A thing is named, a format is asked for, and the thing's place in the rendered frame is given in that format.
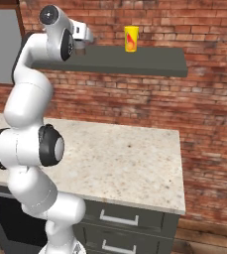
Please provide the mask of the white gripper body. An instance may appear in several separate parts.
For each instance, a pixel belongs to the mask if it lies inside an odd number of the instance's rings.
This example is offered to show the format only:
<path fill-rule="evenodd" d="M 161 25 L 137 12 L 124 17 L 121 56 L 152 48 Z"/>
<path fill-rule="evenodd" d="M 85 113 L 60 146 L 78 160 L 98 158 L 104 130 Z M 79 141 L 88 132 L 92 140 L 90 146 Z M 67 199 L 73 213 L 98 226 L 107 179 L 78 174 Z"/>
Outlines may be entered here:
<path fill-rule="evenodd" d="M 76 41 L 82 41 L 86 43 L 93 42 L 93 34 L 86 25 L 79 25 L 74 27 L 73 38 Z"/>

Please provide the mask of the yellow can with red print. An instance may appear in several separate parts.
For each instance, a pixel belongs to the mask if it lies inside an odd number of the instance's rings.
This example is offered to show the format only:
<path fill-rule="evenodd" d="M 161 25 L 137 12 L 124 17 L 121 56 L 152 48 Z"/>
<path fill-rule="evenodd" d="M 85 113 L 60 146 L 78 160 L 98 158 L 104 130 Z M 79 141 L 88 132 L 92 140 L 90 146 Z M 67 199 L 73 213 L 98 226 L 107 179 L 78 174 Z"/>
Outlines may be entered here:
<path fill-rule="evenodd" d="M 139 38 L 138 26 L 126 26 L 125 33 L 125 51 L 127 53 L 134 53 L 137 50 L 137 43 Z"/>

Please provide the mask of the dark grey drawer front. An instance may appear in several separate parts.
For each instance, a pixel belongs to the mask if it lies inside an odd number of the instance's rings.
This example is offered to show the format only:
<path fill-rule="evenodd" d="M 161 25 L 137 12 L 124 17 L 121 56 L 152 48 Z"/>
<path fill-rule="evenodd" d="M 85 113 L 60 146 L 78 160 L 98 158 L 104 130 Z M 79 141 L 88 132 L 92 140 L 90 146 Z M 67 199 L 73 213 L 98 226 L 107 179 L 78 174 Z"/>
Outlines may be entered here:
<path fill-rule="evenodd" d="M 161 212 L 137 207 L 130 207 L 125 205 L 99 202 L 94 200 L 86 200 L 85 203 L 86 203 L 86 213 L 85 213 L 86 220 L 105 222 L 119 227 L 138 227 L 145 229 L 153 228 L 156 230 L 161 230 L 162 219 L 164 218 L 164 215 Z M 134 219 L 135 215 L 139 215 L 139 225 L 131 226 L 100 220 L 99 216 L 102 209 L 105 209 L 106 215 L 125 219 Z"/>
<path fill-rule="evenodd" d="M 113 229 L 110 227 L 96 226 L 79 223 L 73 226 L 77 239 L 87 251 L 96 251 L 103 254 L 117 254 L 102 249 L 102 241 L 107 244 L 124 249 L 132 249 L 137 246 L 136 254 L 158 254 L 159 243 L 155 237 Z"/>

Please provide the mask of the dark grey wall shelf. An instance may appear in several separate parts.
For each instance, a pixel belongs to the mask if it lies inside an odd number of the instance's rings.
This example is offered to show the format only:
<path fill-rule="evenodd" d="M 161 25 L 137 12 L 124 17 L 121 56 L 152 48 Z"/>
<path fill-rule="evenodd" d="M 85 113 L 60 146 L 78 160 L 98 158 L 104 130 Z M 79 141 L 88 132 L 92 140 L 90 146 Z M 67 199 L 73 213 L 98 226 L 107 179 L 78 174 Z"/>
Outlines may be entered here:
<path fill-rule="evenodd" d="M 126 53 L 120 46 L 87 46 L 84 56 L 72 55 L 66 62 L 36 61 L 33 67 L 173 77 L 187 77 L 188 73 L 181 48 L 138 48 Z"/>

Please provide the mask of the window with brown frame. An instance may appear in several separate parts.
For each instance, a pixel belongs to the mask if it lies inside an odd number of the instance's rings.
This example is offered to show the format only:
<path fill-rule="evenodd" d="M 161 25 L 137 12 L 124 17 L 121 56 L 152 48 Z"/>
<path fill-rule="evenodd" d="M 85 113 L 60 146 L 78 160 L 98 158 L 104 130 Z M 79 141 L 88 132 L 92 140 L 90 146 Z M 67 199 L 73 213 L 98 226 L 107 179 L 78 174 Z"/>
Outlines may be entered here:
<path fill-rule="evenodd" d="M 12 68 L 25 34 L 20 0 L 0 0 L 0 84 L 12 84 Z"/>

